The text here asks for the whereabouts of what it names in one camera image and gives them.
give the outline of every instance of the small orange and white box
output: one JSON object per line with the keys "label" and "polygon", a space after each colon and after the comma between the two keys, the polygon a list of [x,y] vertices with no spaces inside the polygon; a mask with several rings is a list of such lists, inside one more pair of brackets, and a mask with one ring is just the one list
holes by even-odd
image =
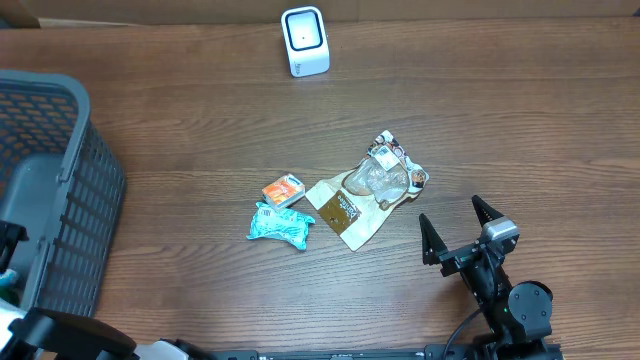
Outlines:
{"label": "small orange and white box", "polygon": [[280,211],[304,196],[304,184],[287,174],[262,189],[264,201],[275,211]]}

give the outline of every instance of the brown tabletop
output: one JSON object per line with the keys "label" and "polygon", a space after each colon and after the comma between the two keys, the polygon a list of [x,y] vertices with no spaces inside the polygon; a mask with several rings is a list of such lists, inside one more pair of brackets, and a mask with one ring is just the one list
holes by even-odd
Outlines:
{"label": "brown tabletop", "polygon": [[[279,24],[0,32],[0,67],[85,84],[126,169],[97,317],[217,350],[442,343],[476,304],[422,265],[417,218],[462,246],[479,194],[520,225],[505,269],[554,291],[567,358],[640,356],[640,21],[327,28],[331,70],[299,80]],[[431,179],[359,251],[306,200],[306,252],[246,240],[264,185],[350,169],[385,129]]]}

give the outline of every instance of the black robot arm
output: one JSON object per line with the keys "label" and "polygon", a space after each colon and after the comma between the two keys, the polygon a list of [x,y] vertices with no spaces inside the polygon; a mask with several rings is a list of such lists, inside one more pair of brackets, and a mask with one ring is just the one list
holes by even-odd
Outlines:
{"label": "black robot arm", "polygon": [[472,317],[461,325],[447,345],[429,345],[428,359],[562,359],[559,346],[547,346],[544,337],[551,334],[551,301],[548,287],[535,281],[512,286],[502,264],[518,244],[518,226],[493,209],[479,196],[472,199],[482,226],[478,239],[460,249],[449,251],[429,219],[419,217],[422,230],[422,260],[425,265],[441,264],[443,276],[460,273],[473,293],[479,310],[492,331],[478,336],[472,345],[452,346],[453,340]]}

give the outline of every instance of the blue plastic package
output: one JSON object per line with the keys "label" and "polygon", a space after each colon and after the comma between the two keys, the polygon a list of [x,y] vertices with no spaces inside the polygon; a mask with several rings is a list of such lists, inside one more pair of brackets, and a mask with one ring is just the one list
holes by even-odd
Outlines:
{"label": "blue plastic package", "polygon": [[278,212],[268,204],[256,203],[258,211],[251,220],[251,230],[247,239],[270,238],[287,241],[298,250],[307,249],[309,224],[316,221],[309,215],[291,209]]}

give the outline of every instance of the gray plastic basket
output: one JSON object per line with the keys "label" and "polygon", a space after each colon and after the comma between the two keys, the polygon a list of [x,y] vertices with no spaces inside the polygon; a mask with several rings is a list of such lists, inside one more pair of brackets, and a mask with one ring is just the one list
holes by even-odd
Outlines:
{"label": "gray plastic basket", "polygon": [[126,180],[89,112],[75,79],[0,70],[0,219],[27,228],[9,264],[24,309],[95,312]]}

